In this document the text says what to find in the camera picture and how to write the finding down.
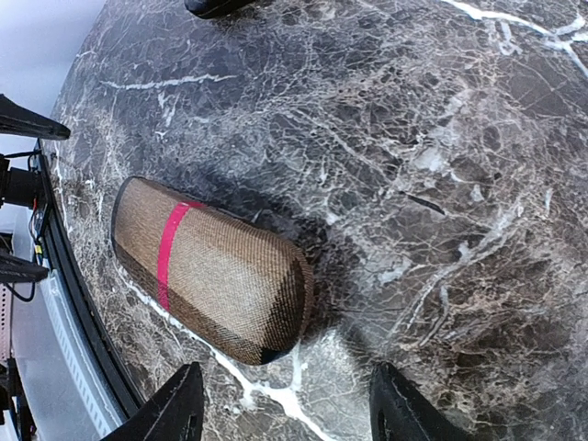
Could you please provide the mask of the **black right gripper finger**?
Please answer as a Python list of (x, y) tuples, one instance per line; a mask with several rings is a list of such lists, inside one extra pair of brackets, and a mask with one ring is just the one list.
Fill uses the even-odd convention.
[(0, 281), (2, 283), (36, 283), (46, 278), (49, 269), (33, 262), (1, 253)]
[(65, 141), (71, 136), (66, 126), (17, 105), (4, 94), (0, 96), (0, 132), (50, 141)]

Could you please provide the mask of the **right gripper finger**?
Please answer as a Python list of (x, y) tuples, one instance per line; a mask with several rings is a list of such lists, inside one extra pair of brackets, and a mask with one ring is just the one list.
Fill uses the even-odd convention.
[(199, 441), (204, 420), (203, 377), (198, 362), (185, 364), (104, 441)]
[(470, 440), (391, 363), (374, 366), (369, 383), (372, 439)]

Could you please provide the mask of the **black checkered glasses case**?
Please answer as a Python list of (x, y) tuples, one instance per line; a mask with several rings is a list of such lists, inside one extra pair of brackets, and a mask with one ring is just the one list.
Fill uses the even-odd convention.
[(254, 0), (185, 0), (188, 12), (201, 19), (225, 17), (251, 4)]

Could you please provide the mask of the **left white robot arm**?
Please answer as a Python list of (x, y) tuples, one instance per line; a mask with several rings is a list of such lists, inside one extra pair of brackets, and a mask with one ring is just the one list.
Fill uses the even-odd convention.
[[(48, 141), (65, 141), (71, 136), (71, 131), (60, 122), (22, 107), (4, 94), (1, 95), (1, 133)], [(40, 174), (11, 167), (10, 160), (36, 155), (37, 152), (1, 154), (1, 204), (34, 207), (34, 200), (43, 191)]]

